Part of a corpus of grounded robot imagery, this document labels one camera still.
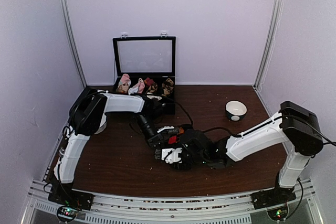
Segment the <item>beige brown argyle sock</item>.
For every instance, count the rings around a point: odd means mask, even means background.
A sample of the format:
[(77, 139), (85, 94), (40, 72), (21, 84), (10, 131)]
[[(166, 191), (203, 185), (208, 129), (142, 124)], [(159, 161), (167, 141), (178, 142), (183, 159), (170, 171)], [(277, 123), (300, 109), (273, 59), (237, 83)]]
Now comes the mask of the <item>beige brown argyle sock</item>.
[(171, 78), (167, 78), (162, 83), (162, 95), (164, 97), (170, 97), (174, 90), (174, 81)]

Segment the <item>red orange argyle sock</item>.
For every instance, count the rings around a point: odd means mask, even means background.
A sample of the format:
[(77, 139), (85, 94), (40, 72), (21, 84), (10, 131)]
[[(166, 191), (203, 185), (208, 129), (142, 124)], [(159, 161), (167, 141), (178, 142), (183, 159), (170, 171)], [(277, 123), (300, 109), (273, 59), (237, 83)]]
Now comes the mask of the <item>red orange argyle sock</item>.
[(177, 144), (180, 142), (181, 136), (185, 133), (185, 130), (183, 128), (179, 129), (179, 132), (173, 136), (171, 136), (168, 140), (168, 145)]

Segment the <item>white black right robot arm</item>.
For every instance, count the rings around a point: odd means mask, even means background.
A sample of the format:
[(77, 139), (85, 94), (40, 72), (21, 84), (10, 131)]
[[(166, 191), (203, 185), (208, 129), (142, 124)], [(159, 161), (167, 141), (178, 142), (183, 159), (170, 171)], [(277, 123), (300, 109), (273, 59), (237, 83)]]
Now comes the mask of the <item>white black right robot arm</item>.
[(289, 189), (295, 186), (309, 159), (323, 149), (317, 116), (290, 101), (283, 102), (280, 110), (264, 122), (239, 134), (230, 133), (216, 143), (206, 131), (189, 125), (163, 127), (158, 133), (161, 140), (153, 144), (155, 159), (181, 170), (196, 164), (226, 168), (253, 153), (290, 142), (292, 149), (278, 173), (276, 187), (269, 192), (274, 204), (289, 196)]

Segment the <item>white sock in box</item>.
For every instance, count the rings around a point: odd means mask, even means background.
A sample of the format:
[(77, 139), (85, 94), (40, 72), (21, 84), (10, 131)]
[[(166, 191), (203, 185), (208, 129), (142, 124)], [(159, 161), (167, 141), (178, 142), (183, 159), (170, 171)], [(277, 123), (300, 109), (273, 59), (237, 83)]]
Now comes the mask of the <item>white sock in box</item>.
[(155, 96), (155, 95), (149, 95), (148, 98), (153, 101), (160, 101), (162, 99), (162, 97)]

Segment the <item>brown patterned rolled sock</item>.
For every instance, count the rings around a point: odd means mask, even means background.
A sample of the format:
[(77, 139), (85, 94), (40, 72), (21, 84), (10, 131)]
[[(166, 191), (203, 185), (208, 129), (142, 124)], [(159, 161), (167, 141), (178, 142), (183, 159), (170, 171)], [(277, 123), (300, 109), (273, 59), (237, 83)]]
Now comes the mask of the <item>brown patterned rolled sock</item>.
[(158, 84), (154, 82), (148, 87), (147, 93), (155, 94), (157, 90), (158, 90)]

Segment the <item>white pink sock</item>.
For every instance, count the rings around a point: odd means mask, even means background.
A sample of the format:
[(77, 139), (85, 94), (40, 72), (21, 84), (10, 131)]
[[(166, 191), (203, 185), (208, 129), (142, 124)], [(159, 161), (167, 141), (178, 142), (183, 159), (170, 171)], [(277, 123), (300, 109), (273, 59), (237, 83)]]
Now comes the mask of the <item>white pink sock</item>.
[(138, 79), (137, 84), (135, 84), (133, 87), (128, 89), (128, 94), (134, 94), (134, 93), (142, 93), (145, 88), (145, 83), (142, 78)]

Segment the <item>dark red rolled sock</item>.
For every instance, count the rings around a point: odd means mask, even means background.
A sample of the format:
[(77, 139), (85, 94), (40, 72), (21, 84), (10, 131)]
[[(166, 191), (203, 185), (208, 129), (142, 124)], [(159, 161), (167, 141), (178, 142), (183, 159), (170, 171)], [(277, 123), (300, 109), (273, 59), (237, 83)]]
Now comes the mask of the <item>dark red rolled sock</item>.
[(155, 81), (154, 81), (153, 79), (149, 78), (149, 77), (147, 77), (147, 78), (144, 80), (144, 84), (145, 84), (147, 87), (150, 87), (151, 85), (153, 85), (154, 82), (155, 82)]

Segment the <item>white fluted bowl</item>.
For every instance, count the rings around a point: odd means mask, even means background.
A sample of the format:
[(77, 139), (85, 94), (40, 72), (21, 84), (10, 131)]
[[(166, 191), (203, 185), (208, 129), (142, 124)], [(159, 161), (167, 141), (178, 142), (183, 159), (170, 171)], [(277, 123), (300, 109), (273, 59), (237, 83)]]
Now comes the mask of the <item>white fluted bowl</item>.
[(105, 121), (99, 128), (98, 130), (96, 131), (96, 134), (100, 134), (101, 132), (103, 132), (105, 130), (107, 126), (107, 121)]

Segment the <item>pink rolled sock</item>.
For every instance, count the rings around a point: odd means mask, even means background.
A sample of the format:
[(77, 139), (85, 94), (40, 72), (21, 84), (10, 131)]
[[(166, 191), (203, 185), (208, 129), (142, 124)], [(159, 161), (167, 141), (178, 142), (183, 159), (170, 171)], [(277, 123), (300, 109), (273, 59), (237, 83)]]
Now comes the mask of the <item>pink rolled sock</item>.
[(124, 73), (119, 81), (117, 91), (119, 93), (128, 93), (130, 84), (131, 84), (130, 76), (127, 73)]

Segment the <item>black box with glass lid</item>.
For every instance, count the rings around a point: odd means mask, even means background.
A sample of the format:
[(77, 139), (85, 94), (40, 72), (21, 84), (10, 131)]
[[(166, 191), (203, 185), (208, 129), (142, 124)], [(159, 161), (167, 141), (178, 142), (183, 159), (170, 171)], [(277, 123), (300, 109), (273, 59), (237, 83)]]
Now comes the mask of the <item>black box with glass lid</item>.
[(157, 85), (157, 94), (163, 94), (162, 84), (167, 79), (175, 81), (176, 38), (160, 37), (126, 37), (113, 38), (116, 81), (114, 91), (118, 88), (123, 74), (128, 74), (131, 85), (139, 78), (152, 79)]

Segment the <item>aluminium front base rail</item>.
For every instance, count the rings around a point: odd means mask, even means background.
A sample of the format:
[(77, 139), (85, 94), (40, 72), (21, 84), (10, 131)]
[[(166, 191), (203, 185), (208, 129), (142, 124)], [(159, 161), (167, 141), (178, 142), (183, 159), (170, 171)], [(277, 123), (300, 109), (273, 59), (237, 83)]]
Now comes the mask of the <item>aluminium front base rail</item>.
[(305, 179), (295, 186), (296, 199), (256, 209), (251, 192), (182, 198), (131, 197), (95, 193), (91, 209), (72, 223), (277, 223), (270, 215), (288, 209), (284, 223), (325, 223), (315, 189)]

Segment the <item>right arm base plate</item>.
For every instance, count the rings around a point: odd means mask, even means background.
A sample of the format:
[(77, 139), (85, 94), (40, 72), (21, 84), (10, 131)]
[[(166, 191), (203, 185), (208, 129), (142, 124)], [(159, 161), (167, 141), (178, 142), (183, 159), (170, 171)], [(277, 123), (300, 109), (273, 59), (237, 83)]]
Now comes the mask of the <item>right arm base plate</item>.
[(269, 208), (284, 204), (296, 199), (294, 188), (275, 187), (273, 189), (261, 190), (251, 194), (251, 201), (255, 209)]

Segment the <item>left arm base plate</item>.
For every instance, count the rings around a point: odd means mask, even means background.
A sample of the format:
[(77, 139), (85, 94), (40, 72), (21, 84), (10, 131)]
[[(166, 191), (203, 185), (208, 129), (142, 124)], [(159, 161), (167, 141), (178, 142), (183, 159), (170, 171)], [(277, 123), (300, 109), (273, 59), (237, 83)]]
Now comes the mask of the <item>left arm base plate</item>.
[(72, 189), (73, 183), (62, 184), (55, 175), (50, 179), (51, 190), (48, 200), (79, 210), (90, 210), (94, 195)]

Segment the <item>aluminium frame post left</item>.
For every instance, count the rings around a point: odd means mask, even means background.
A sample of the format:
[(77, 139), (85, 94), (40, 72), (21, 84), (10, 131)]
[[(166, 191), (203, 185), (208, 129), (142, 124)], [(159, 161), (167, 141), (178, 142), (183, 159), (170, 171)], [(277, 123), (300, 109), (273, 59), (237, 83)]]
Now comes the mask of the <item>aluminium frame post left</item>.
[(81, 85), (85, 88), (87, 86), (86, 78), (83, 72), (83, 68), (79, 59), (78, 49), (75, 42), (74, 32), (71, 25), (70, 14), (68, 9), (67, 0), (60, 0), (61, 10), (64, 18), (66, 35), (68, 39), (68, 44), (70, 47), (71, 55), (75, 63), (75, 68), (79, 76)]

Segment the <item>aluminium frame post right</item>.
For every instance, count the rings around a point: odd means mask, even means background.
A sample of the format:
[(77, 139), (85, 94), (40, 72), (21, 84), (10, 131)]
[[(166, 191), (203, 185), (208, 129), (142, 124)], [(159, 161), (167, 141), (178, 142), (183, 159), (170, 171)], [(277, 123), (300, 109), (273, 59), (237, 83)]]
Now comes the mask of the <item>aluminium frame post right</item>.
[(268, 64), (271, 58), (272, 50), (274, 48), (276, 30), (281, 18), (282, 6), (283, 0), (274, 0), (266, 42), (262, 53), (259, 70), (257, 72), (256, 80), (254, 83), (254, 88), (257, 91), (261, 90), (262, 83), (264, 82), (266, 76)]

